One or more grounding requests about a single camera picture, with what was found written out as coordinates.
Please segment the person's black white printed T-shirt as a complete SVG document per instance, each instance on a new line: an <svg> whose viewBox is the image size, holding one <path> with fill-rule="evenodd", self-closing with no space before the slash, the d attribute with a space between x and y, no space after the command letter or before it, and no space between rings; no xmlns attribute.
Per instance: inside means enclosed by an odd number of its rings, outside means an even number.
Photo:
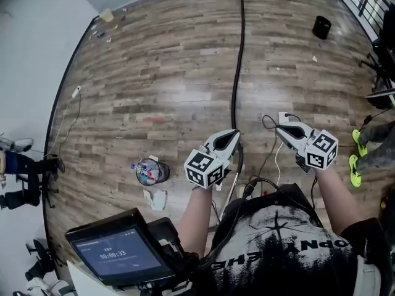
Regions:
<svg viewBox="0 0 395 296"><path fill-rule="evenodd" d="M389 296L393 274L380 222L335 234L305 211L272 205L242 216L197 296Z"/></svg>

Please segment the person's left forearm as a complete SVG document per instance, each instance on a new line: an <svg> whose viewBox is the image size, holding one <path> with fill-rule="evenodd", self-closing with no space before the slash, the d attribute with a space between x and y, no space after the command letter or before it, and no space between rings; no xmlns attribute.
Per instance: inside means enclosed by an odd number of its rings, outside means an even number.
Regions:
<svg viewBox="0 0 395 296"><path fill-rule="evenodd" d="M196 253L200 258L206 249L211 207L212 186L207 189L195 187L177 226L184 251Z"/></svg>

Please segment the black mesh bin with litter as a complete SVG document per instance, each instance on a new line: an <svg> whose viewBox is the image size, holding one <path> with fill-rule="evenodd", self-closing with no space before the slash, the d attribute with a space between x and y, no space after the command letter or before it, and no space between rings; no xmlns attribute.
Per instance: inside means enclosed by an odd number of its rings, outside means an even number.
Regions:
<svg viewBox="0 0 395 296"><path fill-rule="evenodd" d="M132 163L130 168L135 172L138 182L143 186L153 186L155 184L164 183L170 176L169 166L153 155L139 158L138 163Z"/></svg>

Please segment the person's right forearm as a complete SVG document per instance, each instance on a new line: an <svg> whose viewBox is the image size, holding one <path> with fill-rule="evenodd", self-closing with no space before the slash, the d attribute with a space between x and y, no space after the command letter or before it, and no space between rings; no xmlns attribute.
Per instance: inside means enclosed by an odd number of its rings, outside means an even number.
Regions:
<svg viewBox="0 0 395 296"><path fill-rule="evenodd" d="M315 170L331 228L340 235L347 227L364 220L354 196L333 167Z"/></svg>

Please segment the chest-mounted tablet screen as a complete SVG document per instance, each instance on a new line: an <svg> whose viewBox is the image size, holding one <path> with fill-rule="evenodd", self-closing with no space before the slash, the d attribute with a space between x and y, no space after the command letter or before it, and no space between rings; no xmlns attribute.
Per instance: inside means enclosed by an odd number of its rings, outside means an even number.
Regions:
<svg viewBox="0 0 395 296"><path fill-rule="evenodd" d="M106 286L132 286L172 277L175 256L167 244L175 230L169 219L147 223L137 208L72 228L65 238Z"/></svg>

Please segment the black office chair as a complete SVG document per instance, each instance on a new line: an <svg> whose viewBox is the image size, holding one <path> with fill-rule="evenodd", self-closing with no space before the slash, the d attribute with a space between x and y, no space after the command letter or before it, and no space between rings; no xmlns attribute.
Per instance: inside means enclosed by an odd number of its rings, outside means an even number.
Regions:
<svg viewBox="0 0 395 296"><path fill-rule="evenodd" d="M360 60L358 66L364 64L376 71L373 91L377 89L380 80L387 89L393 89L391 82L395 83L395 4L392 2L384 13L383 28L378 38L372 42L372 48L378 61L368 53L367 58L372 59L373 63Z"/></svg>

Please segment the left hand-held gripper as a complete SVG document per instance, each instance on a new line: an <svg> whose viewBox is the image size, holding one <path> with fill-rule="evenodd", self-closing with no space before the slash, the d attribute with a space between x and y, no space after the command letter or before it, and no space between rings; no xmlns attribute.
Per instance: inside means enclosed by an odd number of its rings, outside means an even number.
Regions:
<svg viewBox="0 0 395 296"><path fill-rule="evenodd" d="M203 189L219 185L230 172L230 159L239 139L237 129L226 129L211 135L198 149L193 149L184 163L187 180Z"/></svg>

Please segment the crumpled white tissue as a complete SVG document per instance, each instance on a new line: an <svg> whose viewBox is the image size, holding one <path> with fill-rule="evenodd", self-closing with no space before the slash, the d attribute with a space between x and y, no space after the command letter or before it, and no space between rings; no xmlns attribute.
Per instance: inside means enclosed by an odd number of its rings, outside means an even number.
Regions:
<svg viewBox="0 0 395 296"><path fill-rule="evenodd" d="M147 204L153 211L164 211L167 202L167 191L157 190L155 191L155 193L152 193L148 190L143 189L143 195Z"/></svg>

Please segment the black swivel chair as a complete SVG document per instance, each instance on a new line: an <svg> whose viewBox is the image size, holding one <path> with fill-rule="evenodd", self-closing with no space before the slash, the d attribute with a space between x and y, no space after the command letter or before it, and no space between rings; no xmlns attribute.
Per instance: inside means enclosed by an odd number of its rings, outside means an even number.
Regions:
<svg viewBox="0 0 395 296"><path fill-rule="evenodd" d="M36 253L36 263L25 273L27 281L31 281L33 278L43 279L47 273L55 270L54 261L51 258L49 250L44 248L40 241L33 240L34 248L30 248L26 245L29 254Z"/></svg>
<svg viewBox="0 0 395 296"><path fill-rule="evenodd" d="M39 162L39 168L42 172L39 175L45 175L46 173L52 173L54 176L57 172L65 172L65 166L61 158L52 154L50 158L36 161ZM4 195L0 195L0 209L8 208L14 210L23 205L38 206L40 204L40 183L38 175L27 175L28 187L25 190L16 192L6 192Z"/></svg>

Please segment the person's black trousers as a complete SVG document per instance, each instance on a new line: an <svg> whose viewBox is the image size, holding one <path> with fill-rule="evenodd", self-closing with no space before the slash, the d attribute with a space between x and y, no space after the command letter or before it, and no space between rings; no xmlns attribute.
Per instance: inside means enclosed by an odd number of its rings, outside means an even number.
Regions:
<svg viewBox="0 0 395 296"><path fill-rule="evenodd" d="M253 213L261 208L269 207L272 205L290 206L293 208L300 208L307 212L316 225L323 227L318 215L313 209L312 205L303 194L300 187L296 184L283 184L280 186L280 191L276 191L269 195L263 195L250 200L245 200L242 203L241 199L232 201L226 208L223 218L218 228L229 229L232 225L239 205L242 205L241 216L247 213Z"/></svg>

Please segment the white table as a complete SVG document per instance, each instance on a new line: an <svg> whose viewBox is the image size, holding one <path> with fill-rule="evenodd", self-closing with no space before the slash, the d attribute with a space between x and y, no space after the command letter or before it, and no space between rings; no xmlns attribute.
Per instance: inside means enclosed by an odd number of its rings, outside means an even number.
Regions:
<svg viewBox="0 0 395 296"><path fill-rule="evenodd" d="M128 296L105 286L78 263L67 261L67 267L78 296Z"/></svg>

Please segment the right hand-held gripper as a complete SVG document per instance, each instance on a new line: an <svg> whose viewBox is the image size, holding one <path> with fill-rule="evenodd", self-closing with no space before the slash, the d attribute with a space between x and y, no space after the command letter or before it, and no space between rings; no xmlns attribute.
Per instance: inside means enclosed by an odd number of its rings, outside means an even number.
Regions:
<svg viewBox="0 0 395 296"><path fill-rule="evenodd" d="M326 170L338 154L338 140L326 130L313 129L302 122L276 126L277 135L289 147L298 150L296 163L308 173L312 168Z"/></svg>

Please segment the black round waste bin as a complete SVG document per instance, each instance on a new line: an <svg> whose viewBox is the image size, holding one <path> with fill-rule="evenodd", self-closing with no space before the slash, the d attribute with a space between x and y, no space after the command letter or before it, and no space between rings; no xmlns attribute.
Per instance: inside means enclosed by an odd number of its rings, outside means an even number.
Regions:
<svg viewBox="0 0 395 296"><path fill-rule="evenodd" d="M329 34L331 28L331 22L321 16L318 15L315 18L315 22L312 28L312 33L314 36L316 36L317 38L321 39L321 40L326 40Z"/></svg>

